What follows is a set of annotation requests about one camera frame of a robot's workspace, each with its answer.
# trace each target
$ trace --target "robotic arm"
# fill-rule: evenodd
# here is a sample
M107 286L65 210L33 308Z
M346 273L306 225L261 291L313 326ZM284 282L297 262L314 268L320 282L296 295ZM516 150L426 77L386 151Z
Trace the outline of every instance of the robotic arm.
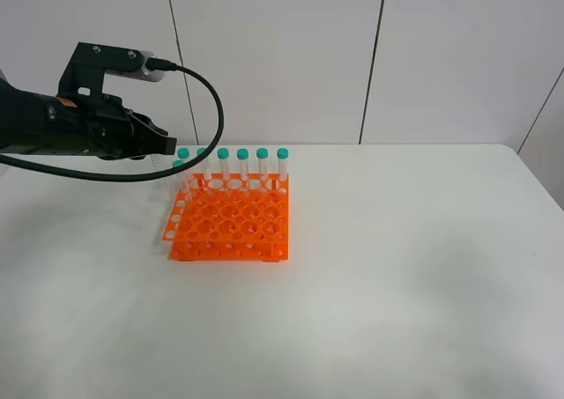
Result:
M0 163L94 181L146 181L195 166L212 152L223 131L223 109L213 87L192 70L158 59L152 53L83 42L77 45L55 97L20 91L0 78L0 153L86 155L101 159L172 155L175 138L149 117L124 108L121 98L102 92L106 74L157 82L165 71L172 70L183 71L202 82L216 100L219 113L218 132L207 153L184 166L154 174L109 175L55 171L57 167L4 155L0 155Z

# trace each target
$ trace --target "cable connector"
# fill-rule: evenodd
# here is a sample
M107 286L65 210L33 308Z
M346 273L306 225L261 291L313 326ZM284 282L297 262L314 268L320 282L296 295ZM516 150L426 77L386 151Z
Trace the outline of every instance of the cable connector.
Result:
M176 71L178 69L176 63L155 57L147 58L147 61L145 62L145 67L148 70L161 70L161 71Z

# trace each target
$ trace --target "orange test tube rack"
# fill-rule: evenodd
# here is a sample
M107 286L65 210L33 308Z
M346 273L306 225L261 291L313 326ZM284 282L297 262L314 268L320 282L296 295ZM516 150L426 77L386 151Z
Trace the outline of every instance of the orange test tube rack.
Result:
M288 259L290 178L194 174L190 190L178 192L163 240L172 243L169 259L280 262Z

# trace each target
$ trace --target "white wall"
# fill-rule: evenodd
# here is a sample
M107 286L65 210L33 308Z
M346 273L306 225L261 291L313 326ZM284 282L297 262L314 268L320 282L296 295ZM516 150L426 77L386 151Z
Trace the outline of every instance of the white wall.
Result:
M184 63L217 88L227 144L358 142L380 0L173 0ZM211 97L190 96L200 141Z
M178 61L168 0L0 0L0 68L15 87L55 94L79 41ZM109 78L106 91L185 142L195 133L180 74L158 84Z
M564 58L562 0L386 0L363 143L517 149Z
M548 193L564 208L563 78L555 86L519 156Z

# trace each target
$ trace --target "white table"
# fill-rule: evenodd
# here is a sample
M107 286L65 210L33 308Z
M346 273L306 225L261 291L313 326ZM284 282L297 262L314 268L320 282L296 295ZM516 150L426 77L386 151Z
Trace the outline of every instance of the white table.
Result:
M155 183L9 170L0 397L564 397L564 213L510 149L293 146L290 175L289 262L178 263Z

